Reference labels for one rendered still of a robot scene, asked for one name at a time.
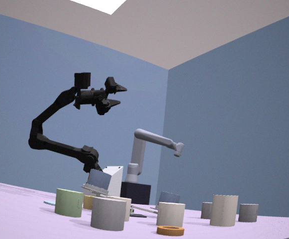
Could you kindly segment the wooden ring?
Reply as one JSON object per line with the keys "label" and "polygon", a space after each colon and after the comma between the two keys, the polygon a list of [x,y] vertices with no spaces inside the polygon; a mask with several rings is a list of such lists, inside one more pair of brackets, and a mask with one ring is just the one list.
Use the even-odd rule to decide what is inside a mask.
{"label": "wooden ring", "polygon": [[156,233],[164,236],[183,236],[184,228],[173,226],[157,226]]}

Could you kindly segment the pale blue round dish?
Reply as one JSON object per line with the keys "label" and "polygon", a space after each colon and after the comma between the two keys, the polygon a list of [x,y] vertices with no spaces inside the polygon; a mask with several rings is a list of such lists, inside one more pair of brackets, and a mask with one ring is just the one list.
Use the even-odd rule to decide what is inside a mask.
{"label": "pale blue round dish", "polygon": [[45,204],[49,204],[49,205],[52,205],[54,206],[55,205],[55,201],[44,201]]}

